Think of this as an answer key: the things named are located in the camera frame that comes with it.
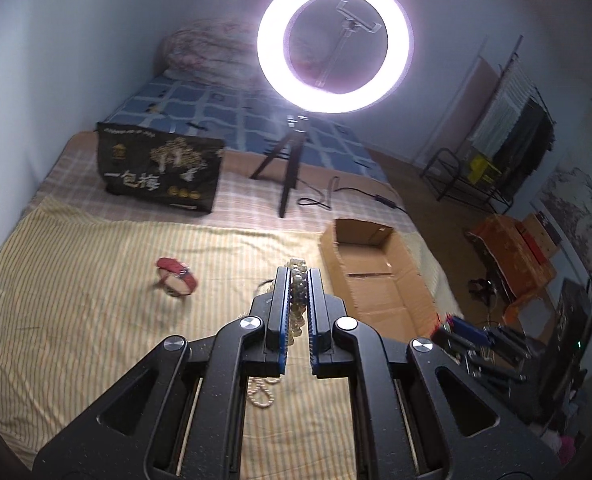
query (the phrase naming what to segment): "pink object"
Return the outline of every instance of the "pink object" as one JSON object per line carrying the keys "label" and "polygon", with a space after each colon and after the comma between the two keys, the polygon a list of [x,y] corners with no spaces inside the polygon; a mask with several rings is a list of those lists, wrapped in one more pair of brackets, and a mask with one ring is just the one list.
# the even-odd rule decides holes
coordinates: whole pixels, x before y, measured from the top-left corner
{"label": "pink object", "polygon": [[560,437],[560,441],[562,446],[560,446],[560,451],[558,451],[558,458],[562,465],[566,465],[571,461],[573,455],[575,455],[575,446],[570,436],[562,436]]}

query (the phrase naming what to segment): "yellow striped cloth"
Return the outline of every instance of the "yellow striped cloth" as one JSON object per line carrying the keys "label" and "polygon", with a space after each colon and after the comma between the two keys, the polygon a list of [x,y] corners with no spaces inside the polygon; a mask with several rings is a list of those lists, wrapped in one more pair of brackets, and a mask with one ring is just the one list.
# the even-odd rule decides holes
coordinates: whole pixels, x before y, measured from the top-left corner
{"label": "yellow striped cloth", "polygon": [[[453,312],[422,238],[406,238],[439,308]],[[155,286],[160,256],[191,266],[194,295],[171,298]],[[292,256],[319,267],[332,292],[317,234],[113,222],[45,198],[0,249],[0,433],[31,465],[162,339],[215,334],[249,311],[258,283]],[[241,477],[354,478],[346,381],[311,376],[306,334],[271,389],[272,407],[248,405]]]}

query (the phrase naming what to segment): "black tripod stand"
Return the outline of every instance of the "black tripod stand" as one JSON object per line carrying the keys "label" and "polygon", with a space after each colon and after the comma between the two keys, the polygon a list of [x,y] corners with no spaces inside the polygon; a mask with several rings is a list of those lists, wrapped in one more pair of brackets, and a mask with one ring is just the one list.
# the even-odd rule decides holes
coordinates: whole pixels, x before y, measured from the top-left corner
{"label": "black tripod stand", "polygon": [[278,216],[285,218],[285,211],[287,209],[287,201],[289,200],[289,192],[296,189],[296,182],[298,179],[298,170],[300,169],[300,157],[302,156],[302,147],[307,139],[307,123],[309,119],[304,115],[299,115],[297,118],[287,116],[287,124],[291,131],[282,137],[276,146],[267,154],[263,163],[252,173],[250,178],[258,179],[267,165],[277,156],[280,157],[282,150],[289,145],[289,159],[287,161],[287,171],[285,172],[285,179],[282,183],[281,204],[278,208]]}

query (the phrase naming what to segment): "robot arm on floor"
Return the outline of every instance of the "robot arm on floor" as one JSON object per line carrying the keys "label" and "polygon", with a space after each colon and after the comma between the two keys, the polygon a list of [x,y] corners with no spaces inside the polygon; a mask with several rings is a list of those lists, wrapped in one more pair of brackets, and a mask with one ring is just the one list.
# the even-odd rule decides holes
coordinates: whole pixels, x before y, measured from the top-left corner
{"label": "robot arm on floor", "polygon": [[[247,379],[285,371],[291,276],[215,336],[166,338],[39,451],[36,477],[239,478]],[[305,286],[312,373],[349,381],[358,479],[554,478],[553,452],[441,348],[348,317],[318,269]]]}

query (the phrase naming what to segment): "black garment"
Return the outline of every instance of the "black garment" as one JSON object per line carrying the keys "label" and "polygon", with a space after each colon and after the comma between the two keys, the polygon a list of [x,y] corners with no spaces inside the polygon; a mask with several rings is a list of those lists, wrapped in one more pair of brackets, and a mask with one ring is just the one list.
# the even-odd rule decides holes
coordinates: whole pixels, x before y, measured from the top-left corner
{"label": "black garment", "polygon": [[527,177],[536,171],[554,146],[554,125],[543,108],[530,99],[507,140],[493,157],[502,171],[496,187],[506,198],[513,197]]}

